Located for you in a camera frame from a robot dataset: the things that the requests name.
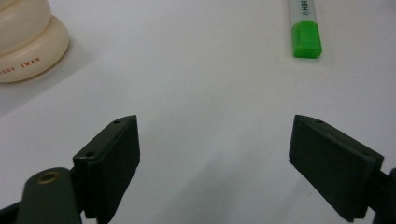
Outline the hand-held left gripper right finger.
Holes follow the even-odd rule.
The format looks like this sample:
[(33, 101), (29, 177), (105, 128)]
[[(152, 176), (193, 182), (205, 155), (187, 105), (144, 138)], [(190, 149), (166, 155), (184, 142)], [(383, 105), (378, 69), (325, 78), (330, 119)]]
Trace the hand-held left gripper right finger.
[(363, 218), (384, 157), (328, 123), (297, 115), (289, 161), (345, 220)]

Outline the cream ribbed holder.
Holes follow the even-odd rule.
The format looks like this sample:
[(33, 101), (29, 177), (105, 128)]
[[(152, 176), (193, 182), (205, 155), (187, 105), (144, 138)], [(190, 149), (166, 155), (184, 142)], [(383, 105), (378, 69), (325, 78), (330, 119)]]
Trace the cream ribbed holder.
[(46, 72), (62, 59), (69, 43), (48, 0), (0, 0), (0, 83)]

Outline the green capped highlighter pen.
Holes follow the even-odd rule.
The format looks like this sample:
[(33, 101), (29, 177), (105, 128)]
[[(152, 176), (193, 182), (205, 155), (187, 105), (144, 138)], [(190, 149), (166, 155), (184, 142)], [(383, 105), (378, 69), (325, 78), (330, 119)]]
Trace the green capped highlighter pen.
[(314, 0), (289, 0), (289, 7), (293, 56), (317, 59), (322, 46)]

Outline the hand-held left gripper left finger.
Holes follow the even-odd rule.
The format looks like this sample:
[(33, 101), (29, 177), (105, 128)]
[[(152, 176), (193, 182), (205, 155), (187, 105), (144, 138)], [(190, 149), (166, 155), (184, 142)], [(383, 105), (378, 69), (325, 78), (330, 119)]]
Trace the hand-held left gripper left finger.
[(78, 209), (98, 224), (115, 216), (140, 162), (137, 117), (110, 122), (73, 157)]

